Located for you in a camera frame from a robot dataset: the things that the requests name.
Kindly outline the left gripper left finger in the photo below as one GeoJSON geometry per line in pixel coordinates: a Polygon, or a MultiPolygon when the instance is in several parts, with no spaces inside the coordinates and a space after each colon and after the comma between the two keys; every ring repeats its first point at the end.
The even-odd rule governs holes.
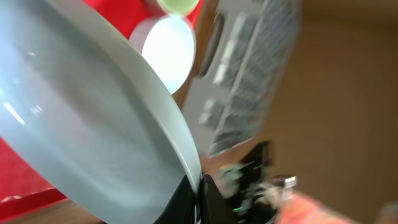
{"type": "Polygon", "coordinates": [[[165,210],[154,224],[194,224],[195,194],[184,176],[165,210]]]}

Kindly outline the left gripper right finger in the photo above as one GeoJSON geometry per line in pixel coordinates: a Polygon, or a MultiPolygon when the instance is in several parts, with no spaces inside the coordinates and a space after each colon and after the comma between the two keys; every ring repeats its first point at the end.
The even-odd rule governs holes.
{"type": "Polygon", "coordinates": [[[213,178],[205,174],[199,193],[201,224],[238,224],[233,210],[218,190],[213,178]]]}

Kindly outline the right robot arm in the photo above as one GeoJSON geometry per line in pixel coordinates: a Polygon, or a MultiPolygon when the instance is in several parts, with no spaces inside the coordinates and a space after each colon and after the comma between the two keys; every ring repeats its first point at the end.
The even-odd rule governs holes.
{"type": "Polygon", "coordinates": [[[272,143],[258,143],[241,160],[220,167],[216,180],[220,192],[239,223],[276,224],[292,198],[297,178],[280,174],[267,180],[274,164],[272,143]]]}

